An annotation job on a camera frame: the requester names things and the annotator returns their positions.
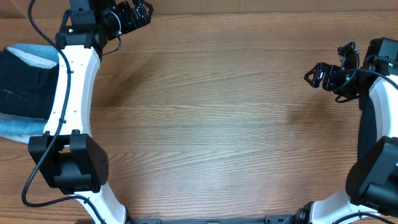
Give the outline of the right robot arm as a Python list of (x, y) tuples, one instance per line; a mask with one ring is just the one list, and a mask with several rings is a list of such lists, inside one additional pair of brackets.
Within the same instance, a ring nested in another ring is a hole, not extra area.
[(338, 47), (341, 65), (318, 63), (304, 79), (336, 95), (337, 103), (359, 100), (362, 112), (358, 159), (345, 188), (309, 202), (284, 223), (353, 223), (397, 216), (397, 41), (373, 39), (363, 61), (354, 42)]

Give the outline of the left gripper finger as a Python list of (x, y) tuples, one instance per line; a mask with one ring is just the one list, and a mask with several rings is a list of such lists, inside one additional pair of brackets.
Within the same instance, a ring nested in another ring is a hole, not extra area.
[(134, 10), (137, 14), (144, 13), (144, 5), (141, 0), (132, 0), (132, 3), (134, 5)]
[(151, 19), (152, 19), (152, 15), (153, 15), (153, 12), (154, 12), (153, 5), (150, 4), (149, 2), (145, 1), (145, 0), (142, 0), (141, 2), (142, 2), (143, 6), (145, 7), (145, 10), (146, 10), (146, 23), (150, 24)]

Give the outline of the black shorts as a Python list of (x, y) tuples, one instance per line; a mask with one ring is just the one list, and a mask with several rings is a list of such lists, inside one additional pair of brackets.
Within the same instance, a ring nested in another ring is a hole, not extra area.
[(48, 119), (57, 80), (57, 62), (5, 47), (1, 52), (1, 113)]

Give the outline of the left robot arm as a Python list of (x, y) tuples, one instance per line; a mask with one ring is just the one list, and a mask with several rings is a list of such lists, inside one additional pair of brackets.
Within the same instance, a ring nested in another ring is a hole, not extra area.
[(72, 1), (52, 46), (58, 53), (58, 79), (50, 116), (41, 136), (29, 139), (34, 173), (63, 200), (77, 200), (94, 223), (131, 223), (128, 209), (108, 184), (107, 153), (92, 138), (93, 85), (104, 47), (148, 25), (153, 6), (145, 0)]

